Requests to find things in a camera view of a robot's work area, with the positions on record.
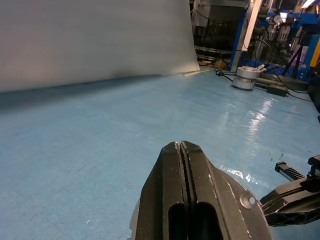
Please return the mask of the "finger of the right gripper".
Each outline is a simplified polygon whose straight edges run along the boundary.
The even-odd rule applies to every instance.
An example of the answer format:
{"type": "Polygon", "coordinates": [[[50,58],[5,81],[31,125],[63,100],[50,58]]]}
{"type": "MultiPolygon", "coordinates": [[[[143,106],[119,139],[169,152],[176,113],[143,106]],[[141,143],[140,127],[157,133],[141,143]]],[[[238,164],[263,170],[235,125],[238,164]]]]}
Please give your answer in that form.
{"type": "Polygon", "coordinates": [[[260,202],[269,226],[312,223],[320,219],[320,179],[301,178],[280,185],[260,202]]]}
{"type": "Polygon", "coordinates": [[[314,178],[320,178],[320,156],[316,155],[310,157],[307,162],[311,168],[306,176],[302,175],[300,172],[294,168],[288,166],[284,161],[278,162],[275,165],[275,171],[280,173],[282,176],[287,178],[289,181],[297,181],[301,179],[311,180],[314,178]]]}

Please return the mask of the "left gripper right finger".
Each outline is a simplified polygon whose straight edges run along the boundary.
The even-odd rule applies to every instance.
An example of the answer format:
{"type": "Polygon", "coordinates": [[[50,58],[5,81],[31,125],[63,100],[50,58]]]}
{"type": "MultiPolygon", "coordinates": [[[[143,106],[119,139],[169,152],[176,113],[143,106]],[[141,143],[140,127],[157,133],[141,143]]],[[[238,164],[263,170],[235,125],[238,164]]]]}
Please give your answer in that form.
{"type": "Polygon", "coordinates": [[[181,141],[189,201],[189,239],[253,238],[232,188],[196,144],[181,141]]]}

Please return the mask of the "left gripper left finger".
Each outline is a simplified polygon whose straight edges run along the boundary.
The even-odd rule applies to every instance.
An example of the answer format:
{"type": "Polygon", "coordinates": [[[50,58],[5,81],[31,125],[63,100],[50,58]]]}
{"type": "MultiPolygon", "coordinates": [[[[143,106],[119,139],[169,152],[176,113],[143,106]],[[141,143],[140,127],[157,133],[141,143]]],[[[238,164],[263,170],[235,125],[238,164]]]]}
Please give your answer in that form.
{"type": "Polygon", "coordinates": [[[165,145],[141,190],[137,240],[192,239],[189,141],[165,145]]]}

